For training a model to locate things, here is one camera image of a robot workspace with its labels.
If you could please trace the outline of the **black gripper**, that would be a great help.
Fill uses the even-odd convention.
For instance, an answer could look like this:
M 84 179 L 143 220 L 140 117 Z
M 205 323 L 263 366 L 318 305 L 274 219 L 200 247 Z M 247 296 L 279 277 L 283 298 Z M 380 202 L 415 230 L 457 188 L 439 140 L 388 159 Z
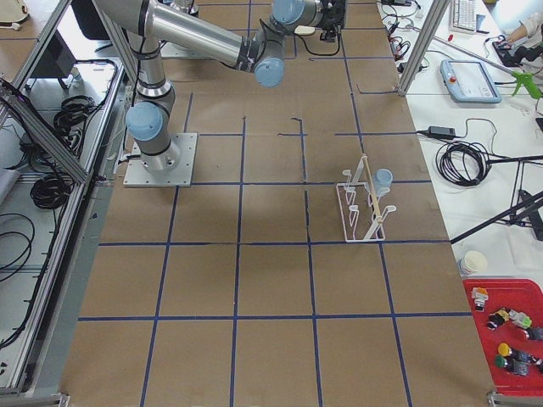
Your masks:
M 335 42 L 345 26 L 347 2 L 345 0 L 321 1 L 320 40 Z

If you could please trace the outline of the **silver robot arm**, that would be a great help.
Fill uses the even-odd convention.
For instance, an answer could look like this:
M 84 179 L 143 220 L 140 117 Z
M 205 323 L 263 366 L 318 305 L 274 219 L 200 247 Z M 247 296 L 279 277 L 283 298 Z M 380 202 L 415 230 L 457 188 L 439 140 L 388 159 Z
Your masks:
M 334 42 L 345 25 L 344 1 L 275 1 L 271 16 L 251 37 L 240 36 L 158 1 L 98 1 L 98 10 L 126 31 L 137 61 L 137 99 L 126 126 L 140 149 L 143 168 L 167 173 L 182 160 L 182 150 L 167 131 L 175 91 L 166 79 L 160 44 L 175 43 L 233 70 L 250 72 L 264 87 L 278 86 L 284 75 L 284 43 L 300 26 L 322 30 Z

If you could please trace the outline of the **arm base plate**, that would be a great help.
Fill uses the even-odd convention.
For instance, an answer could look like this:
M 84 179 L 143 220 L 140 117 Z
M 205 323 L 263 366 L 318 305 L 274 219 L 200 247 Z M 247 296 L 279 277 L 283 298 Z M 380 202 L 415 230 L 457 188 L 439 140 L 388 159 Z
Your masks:
M 171 134 L 171 145 L 161 155 L 141 152 L 138 143 L 132 146 L 123 184 L 125 187 L 190 187 L 197 150 L 198 134 Z

